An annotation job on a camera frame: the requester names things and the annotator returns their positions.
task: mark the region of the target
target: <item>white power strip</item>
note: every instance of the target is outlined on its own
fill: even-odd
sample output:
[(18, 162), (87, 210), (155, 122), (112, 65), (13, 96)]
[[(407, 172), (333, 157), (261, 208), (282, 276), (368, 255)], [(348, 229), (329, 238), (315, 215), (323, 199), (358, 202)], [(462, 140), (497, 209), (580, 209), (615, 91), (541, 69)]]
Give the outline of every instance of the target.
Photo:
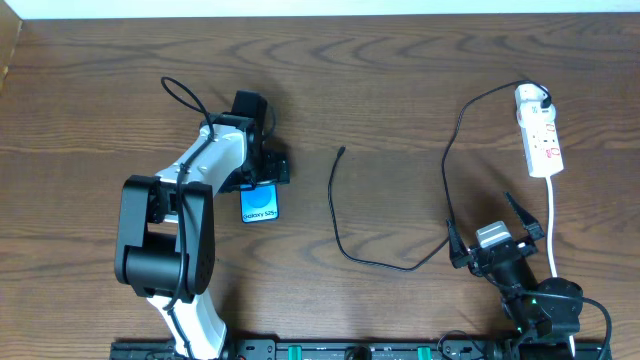
[(560, 144), (556, 133), (556, 108), (542, 108), (547, 97), (533, 84), (524, 84), (516, 89), (516, 116), (522, 129), (522, 141), (527, 157), (529, 175), (544, 178), (564, 169)]

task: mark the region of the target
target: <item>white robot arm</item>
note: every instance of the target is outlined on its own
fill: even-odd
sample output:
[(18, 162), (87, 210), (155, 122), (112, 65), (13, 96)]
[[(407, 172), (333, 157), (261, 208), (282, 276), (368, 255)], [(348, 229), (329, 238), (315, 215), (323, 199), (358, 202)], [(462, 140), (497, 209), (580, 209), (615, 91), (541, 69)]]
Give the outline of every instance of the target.
[[(266, 109), (259, 94), (239, 91), (232, 111), (215, 115), (213, 136), (202, 124), (195, 143), (171, 166), (154, 177), (134, 175), (123, 187), (116, 277), (160, 311), (181, 355), (223, 358), (227, 328), (209, 287), (215, 261), (213, 196), (289, 182), (285, 155), (262, 148)], [(147, 223), (179, 222), (177, 181), (188, 159), (181, 179), (184, 224), (179, 224), (185, 229), (187, 261), (181, 265), (180, 232), (154, 233)], [(184, 286), (166, 311), (176, 296), (181, 266)]]

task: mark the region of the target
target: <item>wood grain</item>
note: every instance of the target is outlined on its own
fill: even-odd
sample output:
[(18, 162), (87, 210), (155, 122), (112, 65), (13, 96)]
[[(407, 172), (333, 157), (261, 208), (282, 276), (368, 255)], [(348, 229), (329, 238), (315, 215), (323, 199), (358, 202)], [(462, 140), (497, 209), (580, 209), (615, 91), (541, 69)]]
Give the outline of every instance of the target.
[[(514, 79), (542, 82), (566, 165), (554, 177), (559, 272), (611, 312), (616, 358), (637, 357), (639, 24), (605, 14), (27, 22), (0, 98), (2, 357), (105, 358), (115, 339), (169, 336), (113, 275), (124, 180), (170, 164), (201, 120), (164, 93), (162, 75), (211, 111), (238, 89), (277, 108), (293, 167), (281, 217), (244, 225), (238, 194), (216, 197), (212, 284), (231, 327), (281, 338), (511, 330), (497, 292), (446, 251), (411, 274), (344, 259), (326, 185), (347, 145), (334, 184), (347, 251), (411, 265), (445, 236), (439, 163), (461, 106)], [(513, 111), (509, 91), (474, 105), (448, 159), (468, 242), (499, 219), (517, 229), (505, 190), (546, 217)], [(549, 275), (542, 244), (530, 263)], [(602, 338), (596, 310), (581, 324), (579, 340)]]

